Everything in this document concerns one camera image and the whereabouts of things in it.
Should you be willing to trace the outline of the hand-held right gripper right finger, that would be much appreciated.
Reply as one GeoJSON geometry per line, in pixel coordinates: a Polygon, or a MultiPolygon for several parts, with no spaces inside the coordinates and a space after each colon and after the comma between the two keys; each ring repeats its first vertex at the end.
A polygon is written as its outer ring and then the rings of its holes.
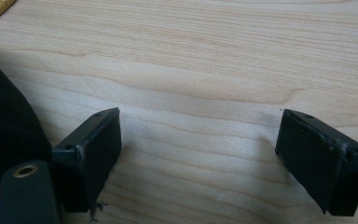
{"type": "Polygon", "coordinates": [[[311,115],[285,109],[275,152],[323,212],[355,214],[358,142],[311,115]]]}

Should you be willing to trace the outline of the black cloth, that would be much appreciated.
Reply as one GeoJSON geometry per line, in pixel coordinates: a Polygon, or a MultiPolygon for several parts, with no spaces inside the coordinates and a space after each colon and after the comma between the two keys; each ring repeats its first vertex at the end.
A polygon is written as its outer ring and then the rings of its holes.
{"type": "Polygon", "coordinates": [[[0,178],[26,161],[51,161],[50,143],[34,110],[0,69],[0,178]]]}

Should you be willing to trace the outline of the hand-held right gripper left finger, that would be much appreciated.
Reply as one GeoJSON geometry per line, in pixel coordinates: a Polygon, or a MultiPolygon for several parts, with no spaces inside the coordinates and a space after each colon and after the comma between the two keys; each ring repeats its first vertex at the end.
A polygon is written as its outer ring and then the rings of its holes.
{"type": "Polygon", "coordinates": [[[120,153],[116,107],[90,116],[53,148],[53,174],[66,211],[96,210],[97,199],[120,153]]]}

